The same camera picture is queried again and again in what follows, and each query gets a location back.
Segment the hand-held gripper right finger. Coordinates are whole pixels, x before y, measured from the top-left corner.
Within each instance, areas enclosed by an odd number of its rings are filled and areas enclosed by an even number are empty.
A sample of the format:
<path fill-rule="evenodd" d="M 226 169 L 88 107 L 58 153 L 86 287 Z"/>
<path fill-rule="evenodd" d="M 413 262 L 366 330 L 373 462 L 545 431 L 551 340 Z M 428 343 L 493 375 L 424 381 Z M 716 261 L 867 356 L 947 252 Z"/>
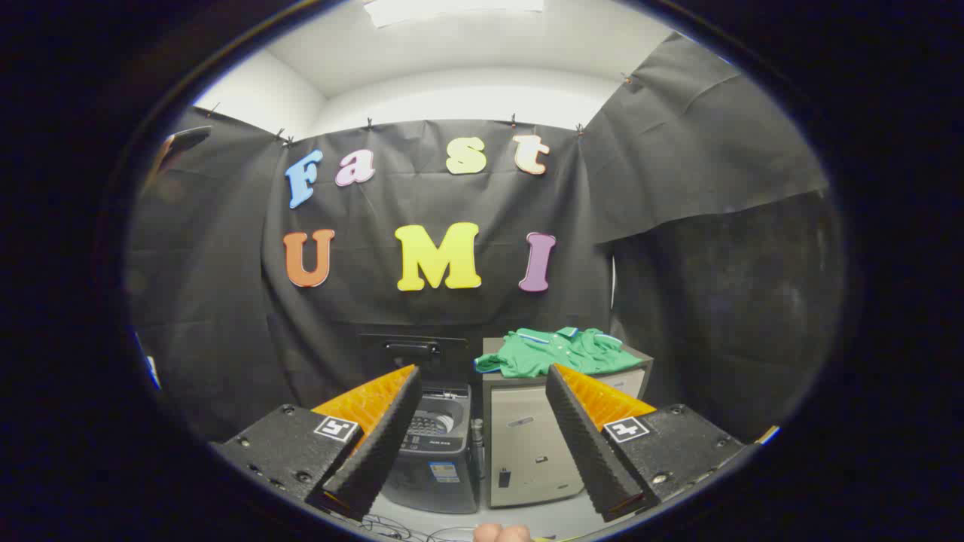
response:
<path fill-rule="evenodd" d="M 561 364 L 548 371 L 545 397 L 606 522 L 688 493 L 745 449 L 684 404 L 658 409 Z"/>

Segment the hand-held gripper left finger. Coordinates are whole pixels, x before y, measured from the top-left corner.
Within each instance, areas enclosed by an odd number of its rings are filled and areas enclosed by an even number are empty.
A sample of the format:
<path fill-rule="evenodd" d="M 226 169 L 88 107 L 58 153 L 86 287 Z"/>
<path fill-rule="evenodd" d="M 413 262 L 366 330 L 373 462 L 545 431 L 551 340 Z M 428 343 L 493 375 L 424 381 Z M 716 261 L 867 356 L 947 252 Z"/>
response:
<path fill-rule="evenodd" d="M 410 364 L 311 409 L 281 405 L 214 449 L 280 496 L 362 520 L 395 465 L 421 380 Z"/>

